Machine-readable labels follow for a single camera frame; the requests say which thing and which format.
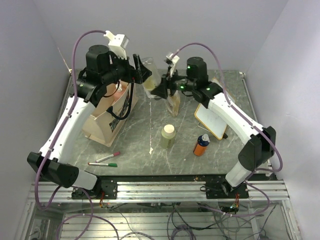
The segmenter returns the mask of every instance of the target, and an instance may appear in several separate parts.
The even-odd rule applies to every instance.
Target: plastic bottle
[[[121,84],[121,82],[119,81],[119,87],[118,85],[116,85],[115,89],[118,88],[118,90],[113,94],[113,99],[114,102],[118,101],[119,98],[121,98],[121,96],[125,93],[126,88]]]
[[[159,97],[156,95],[152,95],[150,92],[155,89],[161,82],[161,76],[159,74],[159,71],[157,69],[157,66],[154,62],[154,59],[152,57],[146,57],[141,59],[142,64],[149,69],[152,72],[152,75],[148,77],[147,80],[142,84],[144,91],[146,93],[146,96],[149,99],[158,99]]]
[[[165,125],[164,128],[161,130],[161,140],[160,145],[164,149],[171,148],[176,139],[176,130],[175,127],[171,124]]]
[[[208,134],[199,136],[193,149],[194,155],[198,157],[202,156],[205,153],[209,143],[210,143],[210,139]]]
[[[180,106],[180,95],[178,91],[175,91],[173,96],[168,96],[165,100],[166,109],[168,109],[169,113],[172,116],[176,117],[179,113],[179,106]]]

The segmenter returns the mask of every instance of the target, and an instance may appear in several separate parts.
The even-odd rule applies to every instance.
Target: gray wall
[[[2,0],[0,23],[0,238],[11,240],[35,179],[27,156],[54,128],[69,72],[32,0]]]
[[[246,71],[288,0],[34,0],[68,65],[73,44],[82,33],[110,30],[130,38],[128,53],[154,57],[158,68],[168,52],[190,42],[210,46],[224,69]],[[85,66],[93,44],[108,44],[101,34],[81,41],[76,62]],[[192,56],[202,56],[217,69],[212,56],[199,46],[181,52],[180,68]]]
[[[258,119],[277,131],[279,177],[306,240],[319,239],[319,13],[319,0],[289,0],[247,72]]]

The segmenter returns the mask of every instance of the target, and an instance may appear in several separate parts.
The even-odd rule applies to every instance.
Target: gray marble surface
[[[225,71],[228,91],[236,104],[250,117],[254,117],[245,86],[238,71]],[[209,78],[218,72],[208,71]],[[165,100],[149,99],[141,85],[137,86],[139,100],[111,147],[78,136],[70,164],[96,175],[175,175],[175,174],[226,174],[238,161],[243,147],[235,132],[227,127],[227,139],[217,140],[211,133],[198,127],[194,116],[198,103],[192,97],[180,94],[179,114],[173,117],[167,111]],[[172,148],[160,146],[161,129],[172,124],[176,139]],[[211,143],[202,156],[195,156],[193,148],[198,136],[209,134]],[[120,151],[121,155],[106,163],[117,163],[118,168],[89,166],[88,162]]]

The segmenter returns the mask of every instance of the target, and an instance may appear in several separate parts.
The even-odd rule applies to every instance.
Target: whiteboard
[[[213,83],[217,83],[220,87],[221,84],[216,78],[213,78]],[[235,99],[227,92],[229,99],[235,102]],[[202,123],[206,129],[208,129],[218,140],[221,140],[227,129],[227,123],[222,120],[216,113],[205,108],[202,104],[199,104],[194,112],[194,116],[200,123]]]

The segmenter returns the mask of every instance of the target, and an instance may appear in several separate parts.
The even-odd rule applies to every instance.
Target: orange spray can
[[[205,153],[209,143],[210,143],[210,139],[208,134],[199,136],[193,149],[194,155],[198,157],[202,156]]]

